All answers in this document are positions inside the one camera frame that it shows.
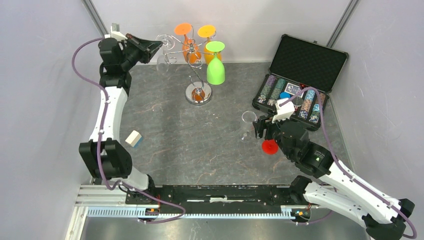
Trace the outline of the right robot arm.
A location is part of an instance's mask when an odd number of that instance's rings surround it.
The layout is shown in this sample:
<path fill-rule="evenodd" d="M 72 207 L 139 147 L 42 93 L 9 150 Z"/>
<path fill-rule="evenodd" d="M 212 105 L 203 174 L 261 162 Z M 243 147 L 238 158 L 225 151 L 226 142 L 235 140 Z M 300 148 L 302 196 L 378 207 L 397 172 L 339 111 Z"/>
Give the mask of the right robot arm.
<path fill-rule="evenodd" d="M 407 198 L 391 197 L 365 182 L 325 147 L 310 141 L 299 122 L 272 121 L 261 116 L 252 123 L 255 137 L 275 143 L 304 174 L 292 182 L 289 199 L 308 202 L 343 215 L 363 227 L 375 240 L 400 240 L 415 204 Z"/>

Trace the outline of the clear wine glass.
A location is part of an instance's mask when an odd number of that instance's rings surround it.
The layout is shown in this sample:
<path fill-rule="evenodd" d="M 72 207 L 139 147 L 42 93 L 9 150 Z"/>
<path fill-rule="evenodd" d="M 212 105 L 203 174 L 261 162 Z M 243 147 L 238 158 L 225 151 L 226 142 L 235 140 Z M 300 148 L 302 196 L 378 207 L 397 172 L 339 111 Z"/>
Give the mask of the clear wine glass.
<path fill-rule="evenodd" d="M 160 48 L 162 50 L 162 54 L 157 58 L 156 70 L 160 74 L 167 76 L 170 68 L 170 60 L 167 54 L 174 48 L 175 41 L 172 36 L 168 34 L 160 34 L 156 37 L 156 40 L 162 42 L 162 46 Z"/>
<path fill-rule="evenodd" d="M 240 120 L 240 140 L 242 142 L 249 142 L 255 138 L 255 128 L 253 123 L 257 120 L 257 115 L 253 111 L 245 111 L 241 115 Z"/>

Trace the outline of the red wine glass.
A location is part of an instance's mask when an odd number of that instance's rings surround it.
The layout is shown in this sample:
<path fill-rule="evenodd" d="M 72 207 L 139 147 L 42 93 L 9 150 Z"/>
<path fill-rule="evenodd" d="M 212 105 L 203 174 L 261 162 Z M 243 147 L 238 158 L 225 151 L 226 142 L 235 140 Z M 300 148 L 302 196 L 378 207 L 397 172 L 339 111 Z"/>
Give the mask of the red wine glass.
<path fill-rule="evenodd" d="M 264 140 L 261 144 L 261 149 L 267 155 L 274 155 L 280 150 L 277 142 L 273 139 Z"/>

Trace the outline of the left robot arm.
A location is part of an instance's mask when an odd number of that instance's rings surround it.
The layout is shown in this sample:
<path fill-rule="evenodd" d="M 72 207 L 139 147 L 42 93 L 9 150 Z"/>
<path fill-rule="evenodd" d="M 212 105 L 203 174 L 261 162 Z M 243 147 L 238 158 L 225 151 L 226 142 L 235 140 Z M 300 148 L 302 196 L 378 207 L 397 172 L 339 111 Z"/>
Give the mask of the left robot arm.
<path fill-rule="evenodd" d="M 98 38 L 100 80 L 84 81 L 100 89 L 97 120 L 88 141 L 79 144 L 78 152 L 88 172 L 113 190 L 124 186 L 145 204 L 153 203 L 157 190 L 152 177 L 133 166 L 130 153 L 120 143 L 120 127 L 124 106 L 128 100 L 132 76 L 130 69 L 137 63 L 147 64 L 162 47 L 160 40 L 146 40 L 127 33 L 125 36 Z"/>

